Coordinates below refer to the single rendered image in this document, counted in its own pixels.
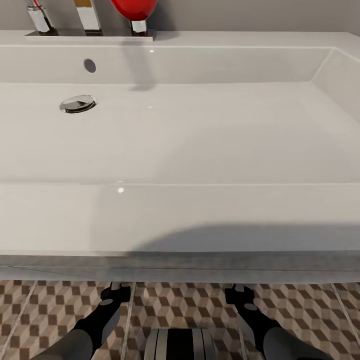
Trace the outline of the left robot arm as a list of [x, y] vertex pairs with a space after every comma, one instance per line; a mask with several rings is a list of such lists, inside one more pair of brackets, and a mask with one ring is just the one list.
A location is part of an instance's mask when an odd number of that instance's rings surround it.
[[85, 319], [80, 319], [72, 330], [51, 347], [30, 360], [91, 360], [121, 316], [121, 303], [129, 302], [131, 287], [122, 284], [130, 281], [111, 282], [111, 288], [104, 289], [98, 309]]

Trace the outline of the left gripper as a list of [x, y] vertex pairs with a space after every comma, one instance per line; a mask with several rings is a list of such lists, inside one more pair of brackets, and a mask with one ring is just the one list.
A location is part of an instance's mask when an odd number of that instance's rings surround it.
[[105, 297], [108, 297], [110, 295], [117, 295], [120, 299], [120, 305], [121, 303], [129, 302], [130, 296], [131, 296], [131, 287], [125, 286], [123, 287], [121, 285], [120, 289], [112, 290], [111, 288], [104, 289], [101, 294], [101, 299], [103, 300]]

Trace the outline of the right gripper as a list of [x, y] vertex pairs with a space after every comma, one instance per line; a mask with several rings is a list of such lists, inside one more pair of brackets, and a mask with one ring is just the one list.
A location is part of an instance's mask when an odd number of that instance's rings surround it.
[[240, 297], [247, 298], [254, 302], [253, 290], [250, 288], [244, 288], [244, 292], [235, 290], [235, 287], [225, 289], [225, 301], [227, 304], [235, 304], [236, 306]]

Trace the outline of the robot trunk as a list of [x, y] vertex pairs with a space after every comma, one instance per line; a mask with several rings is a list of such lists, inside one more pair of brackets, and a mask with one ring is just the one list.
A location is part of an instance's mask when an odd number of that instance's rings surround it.
[[208, 328], [153, 328], [144, 360], [216, 360]]

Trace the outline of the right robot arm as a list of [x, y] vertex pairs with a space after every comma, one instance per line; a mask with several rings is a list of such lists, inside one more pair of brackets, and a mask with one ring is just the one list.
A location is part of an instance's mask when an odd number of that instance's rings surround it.
[[254, 304], [256, 283], [236, 283], [225, 289], [227, 304], [235, 304], [237, 324], [265, 360], [335, 360], [324, 351], [309, 345], [270, 319]]

